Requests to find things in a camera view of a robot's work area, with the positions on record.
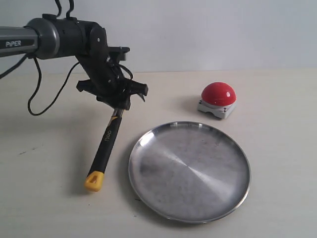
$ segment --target white table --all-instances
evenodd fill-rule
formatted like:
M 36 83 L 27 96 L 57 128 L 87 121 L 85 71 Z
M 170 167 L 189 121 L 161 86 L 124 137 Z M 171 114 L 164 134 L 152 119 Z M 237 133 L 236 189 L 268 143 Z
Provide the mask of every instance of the white table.
M 103 188 L 83 181 L 112 109 L 79 93 L 73 74 L 44 115 L 27 112 L 36 75 L 0 81 L 1 238 L 315 238 L 317 236 L 317 69 L 140 73 L 146 103 L 134 96 L 125 112 Z M 32 105 L 48 105 L 65 75 L 44 75 Z M 211 82 L 229 83 L 238 106 L 226 120 L 196 111 Z M 243 205 L 212 223 L 186 226 L 135 200 L 127 161 L 135 141 L 159 124 L 199 121 L 242 147 L 252 183 Z

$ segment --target metal plate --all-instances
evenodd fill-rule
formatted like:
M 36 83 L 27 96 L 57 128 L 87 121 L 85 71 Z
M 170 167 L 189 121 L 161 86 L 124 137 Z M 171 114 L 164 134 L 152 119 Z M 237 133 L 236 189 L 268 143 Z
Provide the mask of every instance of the metal plate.
M 242 149 L 220 130 L 179 121 L 140 138 L 131 152 L 129 177 L 140 199 L 160 215 L 205 223 L 241 205 L 250 167 Z

